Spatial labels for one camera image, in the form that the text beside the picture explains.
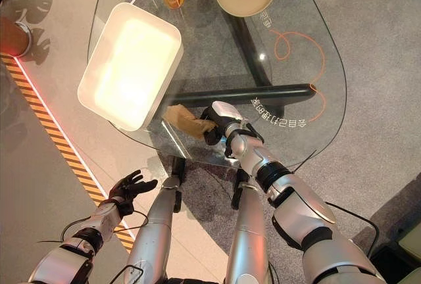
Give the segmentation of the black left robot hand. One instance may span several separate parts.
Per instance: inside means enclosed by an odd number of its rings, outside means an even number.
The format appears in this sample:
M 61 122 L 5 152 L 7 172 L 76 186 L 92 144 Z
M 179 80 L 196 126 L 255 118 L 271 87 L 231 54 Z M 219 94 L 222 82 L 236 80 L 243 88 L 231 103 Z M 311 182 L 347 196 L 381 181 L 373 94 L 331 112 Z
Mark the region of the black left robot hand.
M 157 179 L 143 181 L 141 170 L 135 170 L 113 186 L 109 192 L 109 200 L 116 204 L 118 213 L 123 218 L 134 212 L 134 199 L 139 194 L 152 191 L 157 184 Z

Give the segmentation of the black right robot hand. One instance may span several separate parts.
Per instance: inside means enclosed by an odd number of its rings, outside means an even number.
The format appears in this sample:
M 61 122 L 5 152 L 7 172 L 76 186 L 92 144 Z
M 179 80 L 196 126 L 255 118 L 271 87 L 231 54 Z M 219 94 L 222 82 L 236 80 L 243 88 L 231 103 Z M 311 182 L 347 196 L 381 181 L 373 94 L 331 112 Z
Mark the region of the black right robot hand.
M 234 105 L 214 101 L 203 111 L 200 119 L 216 124 L 210 131 L 204 132 L 205 142 L 208 145 L 216 145 L 226 135 L 226 128 L 233 123 L 239 124 L 243 117 Z

